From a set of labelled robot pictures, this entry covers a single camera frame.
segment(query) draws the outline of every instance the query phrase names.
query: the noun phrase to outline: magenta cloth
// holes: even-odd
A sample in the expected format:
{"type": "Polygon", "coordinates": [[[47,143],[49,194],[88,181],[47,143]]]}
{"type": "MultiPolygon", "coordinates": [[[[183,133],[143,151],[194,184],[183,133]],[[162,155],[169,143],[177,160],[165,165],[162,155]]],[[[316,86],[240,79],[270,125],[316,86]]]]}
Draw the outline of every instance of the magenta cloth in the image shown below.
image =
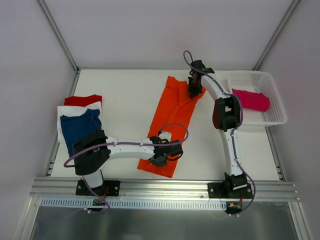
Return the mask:
{"type": "Polygon", "coordinates": [[[233,94],[240,99],[244,109],[266,112],[270,108],[270,99],[262,93],[232,89],[233,94]]]}

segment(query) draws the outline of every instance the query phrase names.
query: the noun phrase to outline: orange cloth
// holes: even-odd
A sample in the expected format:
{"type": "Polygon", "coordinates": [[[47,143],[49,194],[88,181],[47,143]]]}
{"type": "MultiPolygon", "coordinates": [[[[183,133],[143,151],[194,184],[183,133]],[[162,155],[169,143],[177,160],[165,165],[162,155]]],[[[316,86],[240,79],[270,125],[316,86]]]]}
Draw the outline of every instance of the orange cloth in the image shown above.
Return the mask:
{"type": "MultiPolygon", "coordinates": [[[[158,103],[158,107],[156,108],[147,137],[157,136],[159,129],[169,123],[181,123],[187,128],[196,103],[204,93],[205,89],[202,88],[202,94],[190,98],[187,82],[178,81],[173,76],[169,76],[158,103]]],[[[170,125],[163,130],[171,133],[171,141],[182,141],[186,136],[185,129],[178,125],[170,125]]],[[[167,161],[167,166],[155,166],[150,164],[149,160],[140,159],[137,168],[153,174],[172,178],[177,163],[178,161],[167,161]]]]}

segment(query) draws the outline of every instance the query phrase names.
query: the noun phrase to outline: laundry basket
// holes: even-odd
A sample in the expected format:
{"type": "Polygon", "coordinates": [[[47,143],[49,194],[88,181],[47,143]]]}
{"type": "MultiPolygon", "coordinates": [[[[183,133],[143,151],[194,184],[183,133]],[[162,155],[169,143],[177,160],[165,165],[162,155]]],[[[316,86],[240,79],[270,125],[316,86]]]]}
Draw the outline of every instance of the laundry basket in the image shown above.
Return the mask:
{"type": "Polygon", "coordinates": [[[254,93],[263,93],[270,99],[270,108],[266,112],[243,109],[243,124],[272,126],[285,124],[288,120],[284,105],[272,76],[263,71],[231,71],[228,74],[228,87],[246,90],[254,93]]]}

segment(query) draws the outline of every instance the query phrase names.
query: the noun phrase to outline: white table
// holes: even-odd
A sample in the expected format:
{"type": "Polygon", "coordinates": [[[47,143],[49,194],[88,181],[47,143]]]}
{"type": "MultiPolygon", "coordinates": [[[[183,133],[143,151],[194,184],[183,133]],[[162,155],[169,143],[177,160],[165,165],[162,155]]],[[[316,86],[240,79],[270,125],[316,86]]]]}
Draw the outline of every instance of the white table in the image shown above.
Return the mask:
{"type": "MultiPolygon", "coordinates": [[[[217,71],[218,81],[227,88],[228,71],[217,71]]],[[[118,139],[144,139],[154,117],[168,76],[186,81],[187,70],[82,70],[75,96],[102,95],[102,128],[118,139]]],[[[183,144],[172,179],[224,180],[225,155],[219,132],[212,123],[214,101],[206,93],[196,104],[189,125],[189,138],[183,144]]],[[[264,127],[242,126],[239,150],[243,166],[256,181],[278,181],[274,158],[264,127]]],[[[52,177],[79,177],[73,168],[64,168],[69,158],[60,144],[52,177]]],[[[139,159],[114,159],[102,166],[105,178],[168,179],[138,170],[139,159]]]]}

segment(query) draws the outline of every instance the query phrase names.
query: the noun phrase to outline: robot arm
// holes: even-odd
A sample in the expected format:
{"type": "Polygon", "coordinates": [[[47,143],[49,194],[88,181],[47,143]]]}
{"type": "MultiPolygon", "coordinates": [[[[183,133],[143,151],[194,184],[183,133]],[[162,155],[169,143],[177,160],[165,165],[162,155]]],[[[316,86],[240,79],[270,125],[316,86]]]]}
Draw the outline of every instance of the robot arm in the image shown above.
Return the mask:
{"type": "Polygon", "coordinates": [[[167,161],[175,161],[183,154],[179,141],[170,140],[171,133],[165,131],[160,132],[158,136],[151,136],[143,140],[120,140],[105,136],[103,130],[95,131],[82,138],[72,147],[75,155],[91,146],[103,145],[75,157],[75,174],[83,176],[88,186],[97,195],[102,195],[105,186],[104,178],[99,168],[107,160],[141,158],[149,160],[152,165],[163,167],[167,165],[167,161]]]}
{"type": "Polygon", "coordinates": [[[247,176],[239,167],[242,165],[237,129],[241,121],[239,101],[216,81],[217,78],[212,68],[206,68],[201,60],[195,60],[190,65],[205,73],[201,74],[191,69],[188,89],[190,97],[200,94],[204,87],[214,100],[212,122],[222,138],[226,162],[224,190],[229,196],[235,195],[236,192],[238,195],[239,191],[236,190],[246,188],[248,185],[247,176]]]}

